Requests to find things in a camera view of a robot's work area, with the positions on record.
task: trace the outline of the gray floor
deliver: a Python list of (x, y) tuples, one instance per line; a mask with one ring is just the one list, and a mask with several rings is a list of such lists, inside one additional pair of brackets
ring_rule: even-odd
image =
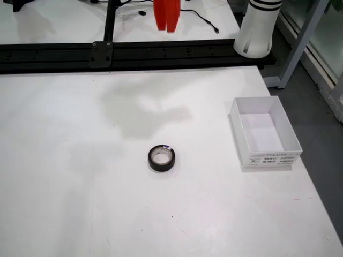
[[(290, 47), (277, 29), (273, 49), (282, 65)], [(280, 97), (303, 147), (302, 160), (343, 243), (343, 125), (301, 64), (285, 89), (271, 88), (270, 93)]]

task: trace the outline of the black electrical tape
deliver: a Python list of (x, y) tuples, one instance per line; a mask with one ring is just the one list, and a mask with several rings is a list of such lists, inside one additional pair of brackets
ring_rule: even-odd
[[(160, 153), (167, 154), (169, 157), (169, 160), (165, 163), (154, 162), (154, 156), (158, 155)], [(165, 171), (170, 170), (174, 166), (174, 164), (175, 164), (175, 152), (171, 147), (166, 146), (166, 145), (155, 146), (149, 151), (148, 161), (149, 161), (150, 167), (153, 170), (159, 171), (159, 172), (165, 172)]]

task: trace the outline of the cable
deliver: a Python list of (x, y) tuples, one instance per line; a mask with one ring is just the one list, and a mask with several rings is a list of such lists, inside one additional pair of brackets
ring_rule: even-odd
[(195, 13), (201, 20), (209, 24), (214, 29), (214, 32), (216, 32), (217, 34), (219, 33), (219, 29), (215, 27), (209, 20), (206, 20), (204, 17), (202, 17), (197, 11), (192, 10), (192, 9), (180, 9), (180, 11)]
[[(98, 3), (108, 3), (108, 1), (101, 1), (101, 0), (97, 0)], [(127, 0), (126, 2), (124, 3), (121, 3), (120, 6), (118, 7), (121, 7), (123, 5), (126, 5), (126, 4), (129, 4), (129, 3), (143, 3), (143, 2), (154, 2), (153, 0), (139, 0), (139, 1), (133, 1), (133, 0)], [(214, 32), (216, 32), (216, 34), (219, 33), (219, 29), (217, 27), (215, 27), (209, 20), (205, 19), (204, 17), (202, 17), (197, 11), (193, 10), (193, 9), (180, 9), (180, 11), (182, 12), (193, 12), (195, 13), (195, 15), (197, 15), (201, 20), (203, 20), (204, 22), (206, 22), (207, 24), (209, 24)]]

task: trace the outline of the white cylindrical device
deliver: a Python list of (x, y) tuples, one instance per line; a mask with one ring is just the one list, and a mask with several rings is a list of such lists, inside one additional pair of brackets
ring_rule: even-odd
[(235, 51), (248, 58), (262, 58), (272, 49), (272, 34), (282, 0), (249, 0), (247, 13), (234, 43)]

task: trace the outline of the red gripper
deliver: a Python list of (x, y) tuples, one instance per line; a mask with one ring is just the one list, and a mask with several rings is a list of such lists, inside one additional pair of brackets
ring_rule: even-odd
[(167, 28), (168, 33), (175, 32), (180, 16), (180, 0), (154, 0), (154, 14), (159, 31)]

